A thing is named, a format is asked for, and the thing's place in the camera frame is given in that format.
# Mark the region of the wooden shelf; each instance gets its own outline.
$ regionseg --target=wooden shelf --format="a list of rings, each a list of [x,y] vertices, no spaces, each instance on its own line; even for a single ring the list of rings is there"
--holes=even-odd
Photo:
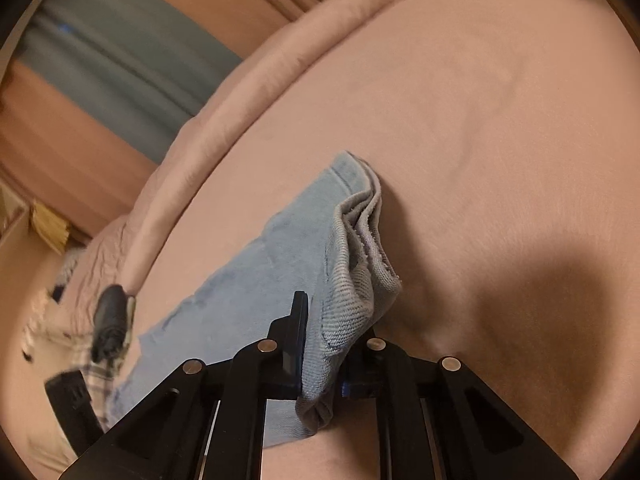
[[[0,221],[18,208],[22,208],[22,212],[0,237],[0,272],[11,265],[16,251],[29,234],[29,205],[0,180]]]

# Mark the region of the light blue cloth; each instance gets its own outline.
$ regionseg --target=light blue cloth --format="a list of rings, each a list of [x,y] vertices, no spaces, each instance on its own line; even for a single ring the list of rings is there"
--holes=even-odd
[[[264,445],[315,433],[332,416],[335,375],[351,345],[391,306],[400,281],[380,247],[377,176],[347,152],[249,243],[140,338],[142,355],[110,399],[116,423],[183,361],[232,358],[310,297],[297,402],[270,400]]]

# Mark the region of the pink bed sheet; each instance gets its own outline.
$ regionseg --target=pink bed sheet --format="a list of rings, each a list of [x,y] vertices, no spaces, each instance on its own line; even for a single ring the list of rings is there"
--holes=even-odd
[[[457,355],[599,478],[640,418],[639,99],[632,40],[585,2],[329,0],[231,76],[145,187],[117,277],[134,331],[347,149],[383,182],[404,284],[378,333]],[[268,449],[262,477],[374,478],[370,406],[341,412]]]

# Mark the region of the metal screw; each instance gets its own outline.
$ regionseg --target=metal screw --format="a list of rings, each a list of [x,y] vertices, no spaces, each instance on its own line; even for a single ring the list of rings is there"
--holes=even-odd
[[[182,365],[182,371],[187,375],[197,374],[202,370],[202,363],[197,359],[190,359]]]
[[[445,357],[442,360],[442,367],[449,372],[457,372],[462,368],[462,364],[455,357]]]
[[[263,339],[258,343],[258,350],[260,352],[273,352],[278,347],[273,339]]]
[[[379,350],[384,350],[386,347],[386,342],[384,339],[380,339],[379,337],[372,337],[367,341],[367,348],[369,350],[375,350],[376,352]]]

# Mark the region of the plaid fabric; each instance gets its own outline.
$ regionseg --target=plaid fabric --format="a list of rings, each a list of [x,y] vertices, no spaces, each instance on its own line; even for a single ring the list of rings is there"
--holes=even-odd
[[[113,391],[113,380],[118,373],[117,363],[114,361],[91,361],[91,346],[93,337],[84,338],[74,346],[71,357],[71,370],[80,370],[84,382],[91,396],[91,406],[104,431],[108,430],[106,418],[107,399]]]
[[[127,303],[127,316],[129,318],[128,330],[122,346],[122,352],[117,358],[100,361],[99,363],[92,362],[91,346],[93,344],[93,336],[78,338],[75,342],[71,357],[70,369],[80,370],[82,373],[86,387],[89,390],[89,395],[91,396],[91,406],[104,431],[109,429],[106,416],[107,400],[113,392],[113,382],[122,368],[124,358],[131,344],[131,329],[133,326],[135,303],[134,298],[129,298],[129,303]]]

